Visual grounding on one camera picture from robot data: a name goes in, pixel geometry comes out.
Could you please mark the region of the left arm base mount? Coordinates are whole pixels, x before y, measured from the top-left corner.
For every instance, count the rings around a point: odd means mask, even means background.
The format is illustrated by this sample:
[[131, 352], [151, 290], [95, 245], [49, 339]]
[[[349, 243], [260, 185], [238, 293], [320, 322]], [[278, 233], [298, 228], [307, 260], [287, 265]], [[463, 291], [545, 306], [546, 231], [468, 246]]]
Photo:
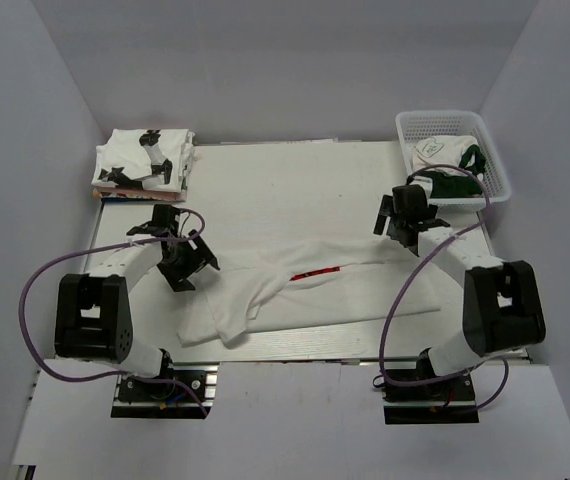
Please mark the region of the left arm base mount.
[[117, 380], [110, 416], [120, 419], [203, 420], [213, 406], [219, 366], [180, 364], [163, 352], [160, 378], [150, 384], [131, 377]]

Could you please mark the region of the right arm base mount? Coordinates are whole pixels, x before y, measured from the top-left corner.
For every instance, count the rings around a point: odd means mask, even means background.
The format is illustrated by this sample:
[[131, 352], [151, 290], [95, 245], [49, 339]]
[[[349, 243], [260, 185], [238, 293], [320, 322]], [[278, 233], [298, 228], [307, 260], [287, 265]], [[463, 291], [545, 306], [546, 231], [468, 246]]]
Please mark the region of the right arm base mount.
[[373, 387], [382, 393], [384, 423], [395, 426], [455, 425], [479, 422], [471, 373], [474, 362], [461, 372], [437, 377], [422, 353], [415, 357], [380, 356]]

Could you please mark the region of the white Coca-Cola t-shirt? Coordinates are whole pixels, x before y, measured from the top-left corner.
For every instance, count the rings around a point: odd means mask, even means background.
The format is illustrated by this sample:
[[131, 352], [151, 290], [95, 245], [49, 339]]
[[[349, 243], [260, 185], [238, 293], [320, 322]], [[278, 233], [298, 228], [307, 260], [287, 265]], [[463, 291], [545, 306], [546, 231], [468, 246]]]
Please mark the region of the white Coca-Cola t-shirt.
[[302, 240], [222, 251], [178, 307], [182, 345], [383, 319], [417, 259], [382, 239]]

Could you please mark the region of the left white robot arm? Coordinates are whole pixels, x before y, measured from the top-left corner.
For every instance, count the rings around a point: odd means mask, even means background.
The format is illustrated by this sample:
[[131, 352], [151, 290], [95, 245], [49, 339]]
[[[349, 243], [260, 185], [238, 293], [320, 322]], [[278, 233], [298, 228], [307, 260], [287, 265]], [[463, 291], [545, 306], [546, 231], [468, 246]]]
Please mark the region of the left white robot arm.
[[171, 291], [193, 291], [190, 277], [218, 260], [201, 238], [202, 228], [184, 230], [187, 219], [203, 217], [171, 205], [156, 205], [150, 220], [132, 227], [126, 241], [102, 250], [109, 256], [82, 274], [67, 274], [58, 290], [55, 352], [60, 357], [112, 365], [142, 377], [153, 398], [164, 399], [176, 387], [165, 350], [134, 333], [129, 294], [150, 271], [158, 271]]

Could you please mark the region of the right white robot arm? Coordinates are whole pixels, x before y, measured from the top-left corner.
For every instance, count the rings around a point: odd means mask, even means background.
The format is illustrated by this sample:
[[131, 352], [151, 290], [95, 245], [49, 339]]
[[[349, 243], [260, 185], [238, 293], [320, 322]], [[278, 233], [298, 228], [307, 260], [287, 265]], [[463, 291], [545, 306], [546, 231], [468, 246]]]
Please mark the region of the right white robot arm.
[[[472, 371], [499, 354], [536, 345], [546, 326], [533, 267], [475, 251], [465, 235], [438, 217], [424, 189], [402, 185], [381, 200], [374, 233], [386, 235], [419, 259], [401, 287], [386, 318], [380, 345], [380, 376], [395, 387], [417, 387], [437, 399], [449, 391], [453, 378]], [[385, 346], [391, 320], [405, 293], [429, 264], [454, 280], [463, 291], [461, 327], [446, 341], [424, 350], [412, 380], [397, 380], [385, 369]]]

